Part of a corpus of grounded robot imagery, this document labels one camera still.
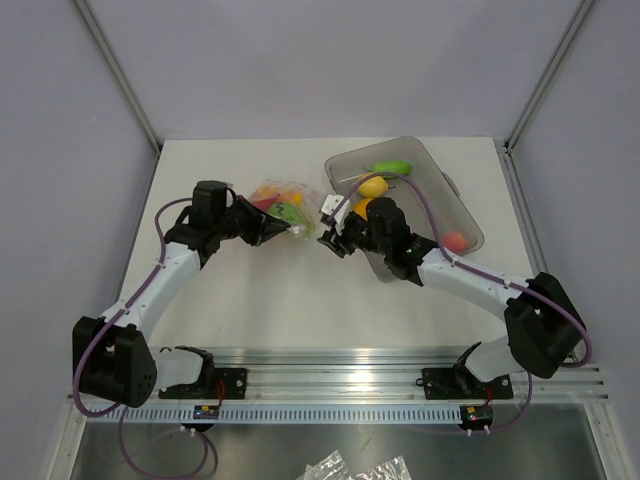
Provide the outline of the green celery bunch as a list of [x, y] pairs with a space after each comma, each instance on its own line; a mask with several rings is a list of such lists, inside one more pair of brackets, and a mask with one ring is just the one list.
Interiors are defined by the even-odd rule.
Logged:
[[296, 239], [309, 239], [315, 230], [315, 222], [308, 217], [303, 209], [293, 208], [291, 214], [291, 232]]

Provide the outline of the aluminium mounting rail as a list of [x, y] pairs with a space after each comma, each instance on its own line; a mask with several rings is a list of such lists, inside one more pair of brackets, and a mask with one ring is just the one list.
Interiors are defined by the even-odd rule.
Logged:
[[[245, 403], [428, 403], [415, 385], [427, 367], [450, 366], [464, 347], [223, 348], [216, 367], [248, 370]], [[534, 404], [605, 404], [608, 390], [595, 364], [560, 368], [551, 379], [533, 377]]]

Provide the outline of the crumpled clear plastic bag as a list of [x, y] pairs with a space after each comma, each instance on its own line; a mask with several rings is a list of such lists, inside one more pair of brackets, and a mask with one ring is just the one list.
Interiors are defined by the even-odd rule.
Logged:
[[300, 476], [301, 480], [344, 480], [349, 479], [349, 468], [338, 450], [314, 466], [308, 466]]

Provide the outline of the yellow bell pepper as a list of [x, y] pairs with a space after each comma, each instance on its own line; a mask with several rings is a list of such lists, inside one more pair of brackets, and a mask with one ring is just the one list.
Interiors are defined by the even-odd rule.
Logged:
[[251, 194], [251, 197], [256, 199], [278, 197], [282, 191], [282, 186], [279, 184], [265, 183], [257, 187]]

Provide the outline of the orange yellow mango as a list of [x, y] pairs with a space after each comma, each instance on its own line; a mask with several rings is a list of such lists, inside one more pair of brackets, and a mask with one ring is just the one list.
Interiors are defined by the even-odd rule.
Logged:
[[279, 200], [293, 205], [301, 205], [304, 202], [304, 194], [299, 191], [285, 191], [279, 194]]

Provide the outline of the green chayote gourd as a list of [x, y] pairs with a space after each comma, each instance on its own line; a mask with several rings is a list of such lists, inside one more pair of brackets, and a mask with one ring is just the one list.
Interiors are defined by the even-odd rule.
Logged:
[[413, 165], [404, 160], [387, 160], [374, 163], [371, 173], [383, 173], [385, 178], [391, 178], [394, 175], [407, 176], [413, 170]]

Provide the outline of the clear plastic food bin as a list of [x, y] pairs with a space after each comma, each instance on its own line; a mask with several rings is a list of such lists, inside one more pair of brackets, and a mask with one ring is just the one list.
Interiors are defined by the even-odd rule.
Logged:
[[393, 199], [404, 214], [411, 230], [423, 237], [435, 238], [421, 197], [430, 206], [439, 233], [459, 231], [468, 240], [467, 255], [480, 249], [484, 234], [460, 198], [457, 187], [432, 158], [424, 144], [415, 137], [399, 137], [330, 157], [324, 164], [329, 183], [340, 195], [347, 194], [371, 166], [380, 161], [404, 160], [413, 165], [407, 177], [420, 191], [399, 179], [389, 179], [385, 194]]

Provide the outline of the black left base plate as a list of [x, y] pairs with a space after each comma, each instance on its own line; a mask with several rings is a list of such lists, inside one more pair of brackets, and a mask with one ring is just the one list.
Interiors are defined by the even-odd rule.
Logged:
[[161, 390], [158, 396], [168, 400], [243, 400], [246, 396], [248, 370], [246, 368], [215, 367], [201, 374], [191, 384], [179, 384]]

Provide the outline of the green toy watermelon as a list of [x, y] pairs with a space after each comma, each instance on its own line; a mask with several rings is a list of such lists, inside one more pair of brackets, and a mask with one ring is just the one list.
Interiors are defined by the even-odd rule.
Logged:
[[297, 206], [286, 202], [276, 202], [271, 206], [267, 213], [291, 225], [291, 214], [293, 213], [294, 207]]

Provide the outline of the clear zip top bag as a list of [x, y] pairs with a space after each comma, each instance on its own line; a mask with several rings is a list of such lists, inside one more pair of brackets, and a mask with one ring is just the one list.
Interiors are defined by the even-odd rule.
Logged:
[[318, 222], [321, 195], [306, 183], [266, 180], [249, 195], [249, 202], [287, 222], [290, 225], [288, 231], [293, 237], [308, 239]]

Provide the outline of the red bell pepper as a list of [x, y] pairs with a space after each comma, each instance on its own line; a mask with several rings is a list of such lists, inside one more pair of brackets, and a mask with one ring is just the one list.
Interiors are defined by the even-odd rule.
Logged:
[[251, 203], [261, 211], [267, 212], [271, 206], [278, 201], [278, 196], [271, 196], [265, 198], [255, 198], [251, 200]]

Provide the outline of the orange tangerine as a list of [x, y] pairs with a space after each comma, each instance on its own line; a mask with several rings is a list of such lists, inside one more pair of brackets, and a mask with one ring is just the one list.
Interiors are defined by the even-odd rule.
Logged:
[[372, 198], [364, 198], [352, 206], [352, 211], [367, 220], [367, 206], [373, 201]]

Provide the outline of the left aluminium frame post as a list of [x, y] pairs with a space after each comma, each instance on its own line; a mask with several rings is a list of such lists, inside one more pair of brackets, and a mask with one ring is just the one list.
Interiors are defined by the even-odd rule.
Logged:
[[153, 127], [91, 3], [86, 0], [71, 0], [70, 4], [97, 49], [98, 55], [147, 144], [158, 159], [162, 152], [163, 141]]

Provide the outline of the pink peach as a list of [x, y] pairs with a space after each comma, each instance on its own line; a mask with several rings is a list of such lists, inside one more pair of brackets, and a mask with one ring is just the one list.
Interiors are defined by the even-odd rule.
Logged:
[[468, 249], [466, 236], [459, 231], [448, 231], [441, 237], [441, 244], [451, 252], [462, 254]]

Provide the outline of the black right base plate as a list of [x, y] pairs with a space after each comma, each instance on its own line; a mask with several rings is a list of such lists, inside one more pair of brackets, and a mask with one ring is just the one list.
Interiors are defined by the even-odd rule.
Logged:
[[481, 382], [453, 367], [424, 368], [415, 380], [427, 400], [511, 400], [514, 398], [508, 375]]

